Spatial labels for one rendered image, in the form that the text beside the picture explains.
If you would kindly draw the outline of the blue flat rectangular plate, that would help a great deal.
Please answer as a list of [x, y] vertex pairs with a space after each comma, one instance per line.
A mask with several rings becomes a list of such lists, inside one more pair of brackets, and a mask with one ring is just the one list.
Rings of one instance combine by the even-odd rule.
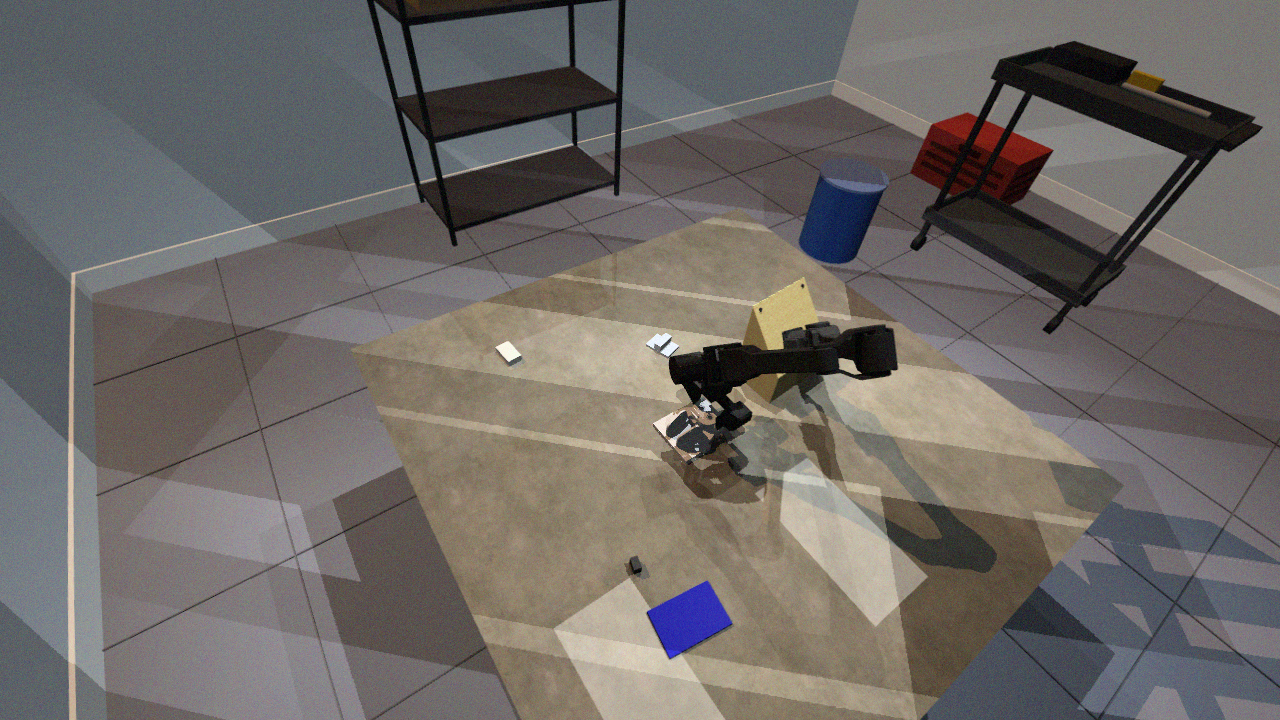
[[669, 659], [732, 624], [708, 580], [646, 614]]

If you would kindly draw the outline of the cream toothed gear jaw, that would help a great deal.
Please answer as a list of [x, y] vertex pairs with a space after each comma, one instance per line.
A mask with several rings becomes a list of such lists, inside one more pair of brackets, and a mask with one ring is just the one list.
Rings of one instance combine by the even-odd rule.
[[676, 441], [677, 447], [698, 447], [710, 443], [714, 437], [716, 427], [692, 427], [678, 436]]

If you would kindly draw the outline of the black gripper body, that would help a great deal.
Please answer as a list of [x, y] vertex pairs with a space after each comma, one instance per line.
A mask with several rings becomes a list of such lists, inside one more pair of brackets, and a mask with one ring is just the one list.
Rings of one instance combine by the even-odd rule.
[[748, 421], [751, 421], [753, 411], [746, 405], [744, 405], [741, 401], [739, 401], [737, 404], [733, 404], [733, 401], [731, 401], [726, 396], [726, 395], [728, 395], [732, 391], [732, 388], [730, 388], [730, 387], [727, 387], [727, 388], [717, 388], [717, 386], [708, 386], [708, 380], [707, 379], [704, 379], [704, 380], [694, 380], [694, 382], [689, 382], [689, 383], [684, 383], [684, 384], [689, 384], [690, 387], [698, 386], [698, 391], [710, 404], [718, 402], [718, 404], [721, 404], [722, 407], [724, 407], [724, 411], [721, 413], [719, 419], [721, 419], [721, 423], [728, 430], [736, 430], [736, 429], [739, 429], [739, 427], [742, 427]]

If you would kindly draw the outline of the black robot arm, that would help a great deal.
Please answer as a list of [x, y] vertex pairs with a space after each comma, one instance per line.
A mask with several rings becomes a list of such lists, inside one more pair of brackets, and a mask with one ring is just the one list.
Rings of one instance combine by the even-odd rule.
[[[858, 380], [892, 375], [896, 372], [893, 328], [864, 325], [840, 333], [829, 322], [806, 324], [783, 331], [785, 348], [762, 350], [741, 342], [703, 347], [703, 352], [669, 357], [669, 375], [675, 386], [708, 380], [708, 386], [732, 388], [762, 374], [812, 373], [844, 374]], [[838, 369], [838, 357], [852, 360], [858, 372]], [[728, 388], [728, 389], [730, 389]]]

